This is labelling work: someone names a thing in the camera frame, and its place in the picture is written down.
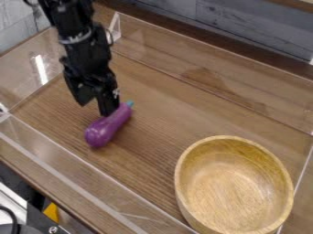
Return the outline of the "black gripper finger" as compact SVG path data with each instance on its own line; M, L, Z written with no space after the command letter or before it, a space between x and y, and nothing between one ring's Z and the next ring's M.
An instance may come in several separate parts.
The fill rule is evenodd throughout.
M74 101L80 106L84 106L92 99L92 86L89 86L80 77L64 74L66 88L73 96Z
M93 88L94 99L100 115L106 117L120 106L120 93L116 85L96 85Z

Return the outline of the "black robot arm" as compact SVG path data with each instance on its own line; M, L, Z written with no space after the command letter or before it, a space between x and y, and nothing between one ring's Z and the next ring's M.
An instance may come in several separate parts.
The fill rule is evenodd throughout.
M60 57L64 66L64 81L80 106L96 100L101 116L109 116L120 106L118 85L108 63L110 42L106 31L92 20L92 0L22 0L30 6L39 6L49 24L57 32L65 55Z

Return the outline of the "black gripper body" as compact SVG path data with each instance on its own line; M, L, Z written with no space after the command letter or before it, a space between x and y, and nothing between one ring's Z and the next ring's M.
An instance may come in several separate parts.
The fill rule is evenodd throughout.
M110 50L106 31L100 24L57 27L60 58L69 90L114 90L117 82L109 68Z

